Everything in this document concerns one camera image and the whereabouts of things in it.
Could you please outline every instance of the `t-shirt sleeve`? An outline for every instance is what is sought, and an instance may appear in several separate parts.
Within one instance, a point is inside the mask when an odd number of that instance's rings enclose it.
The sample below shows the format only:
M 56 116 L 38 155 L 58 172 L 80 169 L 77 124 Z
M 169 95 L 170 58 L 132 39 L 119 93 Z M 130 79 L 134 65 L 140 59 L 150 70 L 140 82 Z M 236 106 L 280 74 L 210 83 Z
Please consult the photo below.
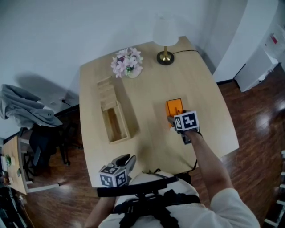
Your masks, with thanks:
M 210 208 L 226 219 L 233 228 L 259 228 L 260 225 L 252 211 L 242 202 L 233 188 L 218 192 L 211 200 Z

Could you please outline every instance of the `person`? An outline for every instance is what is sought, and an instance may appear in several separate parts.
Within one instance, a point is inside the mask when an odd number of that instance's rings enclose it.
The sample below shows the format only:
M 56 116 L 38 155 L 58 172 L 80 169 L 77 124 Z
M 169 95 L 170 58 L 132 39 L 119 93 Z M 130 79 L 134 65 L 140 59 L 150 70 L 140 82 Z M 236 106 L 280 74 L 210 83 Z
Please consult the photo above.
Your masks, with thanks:
M 256 217 L 251 210 L 242 202 L 238 192 L 233 188 L 230 176 L 221 161 L 209 148 L 203 137 L 194 130 L 185 132 L 191 140 L 202 178 L 205 182 L 210 208 L 206 208 L 200 203 L 189 203 L 171 205 L 165 207 L 172 218 L 175 218 L 177 225 L 164 223 L 152 215 L 137 218 L 132 228 L 161 228 L 161 227 L 180 227 L 180 228 L 257 228 L 260 227 Z M 158 172 L 159 176 L 170 177 L 172 175 Z M 158 180 L 161 177 L 150 174 L 139 174 L 130 184 L 145 183 Z M 166 189 L 159 190 L 160 195 L 164 195 L 169 190 L 175 194 L 184 193 L 186 195 L 198 196 L 195 188 L 186 181 L 179 181 L 168 184 Z M 114 213 L 114 207 L 121 205 L 136 198 L 135 195 L 101 198 L 90 216 L 88 217 L 86 228 L 116 228 L 120 225 L 125 214 Z

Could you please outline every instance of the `small wooden desk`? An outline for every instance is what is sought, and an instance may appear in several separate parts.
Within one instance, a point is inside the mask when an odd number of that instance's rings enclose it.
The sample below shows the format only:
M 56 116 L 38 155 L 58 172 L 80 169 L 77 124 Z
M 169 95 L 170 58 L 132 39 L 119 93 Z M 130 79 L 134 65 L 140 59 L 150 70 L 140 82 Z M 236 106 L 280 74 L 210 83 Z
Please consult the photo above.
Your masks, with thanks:
M 11 183 L 9 187 L 23 194 L 59 187 L 59 184 L 57 183 L 44 187 L 28 188 L 28 184 L 31 184 L 33 182 L 26 181 L 25 179 L 21 153 L 26 153 L 26 151 L 21 150 L 21 143 L 29 144 L 29 141 L 15 136 L 2 147 L 2 155 L 9 155 L 10 157 L 14 157 L 16 163 L 14 166 L 11 165 L 7 168 L 9 177 L 12 177 L 13 179 L 13 183 Z M 21 175 L 19 177 L 17 175 L 18 169 L 21 170 Z
M 175 54 L 172 65 L 157 63 L 163 47 L 153 42 L 136 46 L 144 57 L 141 75 L 135 79 L 114 79 L 117 98 L 129 127 L 131 139 L 111 145 L 105 130 L 97 82 L 114 75 L 114 54 L 81 66 L 80 120 L 84 153 L 93 187 L 101 186 L 98 171 L 122 154 L 136 154 L 131 176 L 141 171 L 176 174 L 190 170 L 196 157 L 192 145 L 184 145 L 181 136 L 169 131 L 165 101 L 182 98 L 186 110 L 196 110 L 201 133 L 218 157 L 239 147 L 232 119 L 223 96 L 197 52 Z M 194 49 L 186 37 L 169 51 Z

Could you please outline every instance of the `gray jacket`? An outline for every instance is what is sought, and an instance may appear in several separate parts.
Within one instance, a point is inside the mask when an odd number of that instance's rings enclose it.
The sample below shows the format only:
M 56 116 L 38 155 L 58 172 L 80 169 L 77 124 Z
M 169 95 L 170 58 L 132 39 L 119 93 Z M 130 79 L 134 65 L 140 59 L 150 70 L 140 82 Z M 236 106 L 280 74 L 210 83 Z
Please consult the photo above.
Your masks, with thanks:
M 2 85 L 0 89 L 0 117 L 13 118 L 19 127 L 32 128 L 34 124 L 55 127 L 62 122 L 54 116 L 53 111 L 43 109 L 38 103 L 39 97 L 28 91 L 13 86 Z

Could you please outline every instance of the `black lamp base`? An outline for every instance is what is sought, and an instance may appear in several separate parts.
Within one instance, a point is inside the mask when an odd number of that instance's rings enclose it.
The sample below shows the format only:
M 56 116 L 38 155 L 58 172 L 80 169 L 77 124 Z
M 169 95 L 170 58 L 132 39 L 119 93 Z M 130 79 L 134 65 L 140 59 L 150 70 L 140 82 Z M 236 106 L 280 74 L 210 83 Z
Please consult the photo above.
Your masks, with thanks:
M 167 52 L 167 56 L 164 56 L 164 52 L 159 52 L 156 56 L 156 60 L 161 65 L 170 65 L 174 62 L 174 55 L 171 52 Z

